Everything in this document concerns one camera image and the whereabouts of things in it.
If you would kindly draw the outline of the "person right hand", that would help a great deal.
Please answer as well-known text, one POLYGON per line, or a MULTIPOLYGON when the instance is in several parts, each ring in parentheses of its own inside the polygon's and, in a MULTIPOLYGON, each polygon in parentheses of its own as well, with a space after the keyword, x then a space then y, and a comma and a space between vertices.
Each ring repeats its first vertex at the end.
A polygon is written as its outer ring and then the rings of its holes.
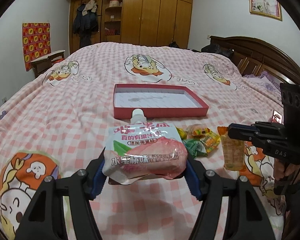
POLYGON ((283 177, 288 177, 294 175, 295 183, 300 181, 300 165, 289 164, 285 167, 284 163, 279 159, 274 161, 274 178, 275 180, 280 180, 283 177))

